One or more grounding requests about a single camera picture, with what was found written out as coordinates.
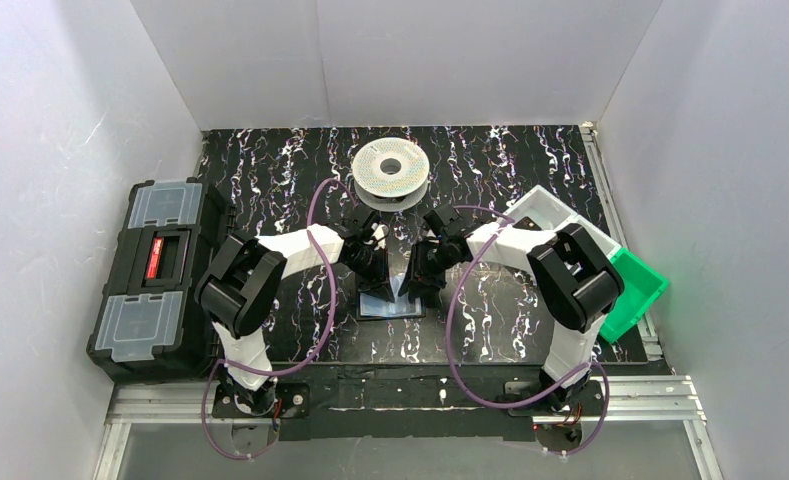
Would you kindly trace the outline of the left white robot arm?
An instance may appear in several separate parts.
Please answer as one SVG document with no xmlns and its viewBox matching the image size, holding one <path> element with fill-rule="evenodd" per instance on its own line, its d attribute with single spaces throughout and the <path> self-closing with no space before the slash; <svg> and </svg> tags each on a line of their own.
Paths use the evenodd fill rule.
<svg viewBox="0 0 789 480">
<path fill-rule="evenodd" d="M 199 281 L 195 299 L 222 345 L 223 391 L 242 412 L 264 416 L 276 404 L 277 377 L 262 326 L 281 281 L 316 266 L 342 264 L 356 275 L 360 292 L 393 301 L 384 237 L 380 213 L 360 205 L 325 225 L 227 238 Z"/>
</svg>

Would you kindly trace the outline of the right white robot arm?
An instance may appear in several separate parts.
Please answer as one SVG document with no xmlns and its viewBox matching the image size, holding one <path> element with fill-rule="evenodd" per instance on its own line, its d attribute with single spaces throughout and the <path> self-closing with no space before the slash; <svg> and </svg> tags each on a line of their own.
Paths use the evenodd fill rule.
<svg viewBox="0 0 789 480">
<path fill-rule="evenodd" d="M 463 393 L 483 407 L 522 409 L 544 399 L 566 403 L 585 385 L 595 366 L 593 347 L 625 283 L 594 238 L 579 223 L 559 229 L 527 230 L 513 218 L 481 223 L 442 205 L 424 217 L 429 236 L 413 244 L 399 292 L 414 300 L 430 298 L 446 285 L 446 273 L 464 263 L 494 263 L 528 274 L 554 320 L 553 337 L 531 397 L 499 402 L 472 392 L 461 377 L 455 355 L 447 354 L 451 374 Z"/>
</svg>

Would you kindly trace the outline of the black plastic toolbox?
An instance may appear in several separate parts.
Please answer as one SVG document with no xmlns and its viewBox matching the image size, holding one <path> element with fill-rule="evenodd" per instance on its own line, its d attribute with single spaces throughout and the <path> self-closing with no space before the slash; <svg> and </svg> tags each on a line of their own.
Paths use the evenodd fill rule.
<svg viewBox="0 0 789 480">
<path fill-rule="evenodd" d="M 194 380 L 220 342 L 194 298 L 234 208 L 210 183 L 134 185 L 86 354 L 115 384 Z"/>
</svg>

